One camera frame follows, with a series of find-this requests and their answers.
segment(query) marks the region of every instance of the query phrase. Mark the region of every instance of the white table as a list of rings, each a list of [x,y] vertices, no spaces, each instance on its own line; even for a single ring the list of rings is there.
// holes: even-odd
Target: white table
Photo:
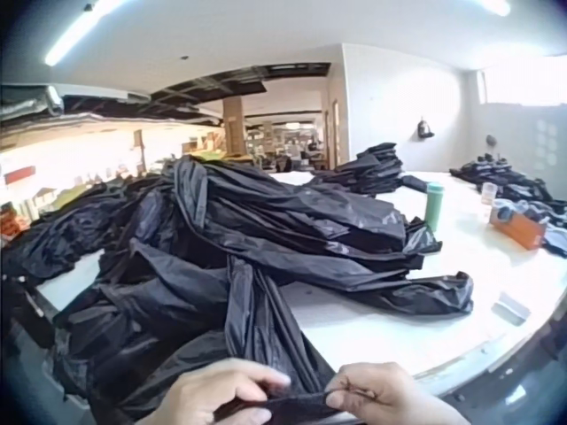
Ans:
[[[441,253],[428,256],[410,277],[456,274],[474,280],[473,312],[444,318],[385,313],[329,290],[294,283],[282,289],[307,338],[329,362],[396,361],[433,394],[443,395],[510,358],[552,316],[567,293],[567,261],[544,250],[526,251],[489,227],[487,211],[473,186],[442,173],[412,173],[446,188],[437,237]],[[302,184],[310,173],[275,174]],[[409,220],[423,217],[426,196],[400,188],[378,198],[390,201]],[[40,292],[59,310],[94,280],[100,253],[75,270],[44,283]],[[515,326],[493,312],[502,291],[532,312]]]

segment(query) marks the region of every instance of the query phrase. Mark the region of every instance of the wall-mounted object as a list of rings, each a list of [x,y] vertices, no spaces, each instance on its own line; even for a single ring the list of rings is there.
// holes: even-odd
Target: wall-mounted object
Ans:
[[[417,135],[420,139],[429,139],[430,137],[435,136],[435,133],[431,132],[429,124],[427,124],[427,121],[425,121],[423,117],[422,120],[419,121],[419,124],[417,124]]]

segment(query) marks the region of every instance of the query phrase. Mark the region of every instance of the ceiling light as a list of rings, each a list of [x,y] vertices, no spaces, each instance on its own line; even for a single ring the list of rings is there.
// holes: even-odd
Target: ceiling light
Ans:
[[[485,9],[500,16],[510,15],[510,5],[506,0],[477,0]]]
[[[99,0],[92,11],[86,11],[65,31],[45,57],[45,64],[56,65],[100,19],[128,0]]]

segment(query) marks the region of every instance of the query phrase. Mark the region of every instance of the ceiling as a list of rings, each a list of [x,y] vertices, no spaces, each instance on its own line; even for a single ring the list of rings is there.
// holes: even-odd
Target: ceiling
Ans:
[[[48,67],[45,54],[87,0],[37,0],[4,46],[3,80],[149,94],[241,67],[332,62],[339,43],[398,50],[460,69],[491,65],[498,46],[567,51],[565,16],[552,6],[557,2],[509,2],[512,12],[502,18],[476,0],[128,0]]]
[[[315,120],[322,109],[321,90],[324,84],[324,78],[313,77],[266,81],[265,93],[242,98],[246,122],[256,125],[263,121]],[[221,100],[206,102],[199,107],[222,113]]]

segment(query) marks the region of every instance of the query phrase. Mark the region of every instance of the ceiling beam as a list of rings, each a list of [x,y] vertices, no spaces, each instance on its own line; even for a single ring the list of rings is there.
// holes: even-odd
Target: ceiling beam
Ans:
[[[245,118],[261,118],[261,117],[276,117],[278,115],[306,115],[309,113],[322,113],[322,111],[286,111],[286,112],[272,112],[272,113],[256,113],[253,115],[245,115]]]

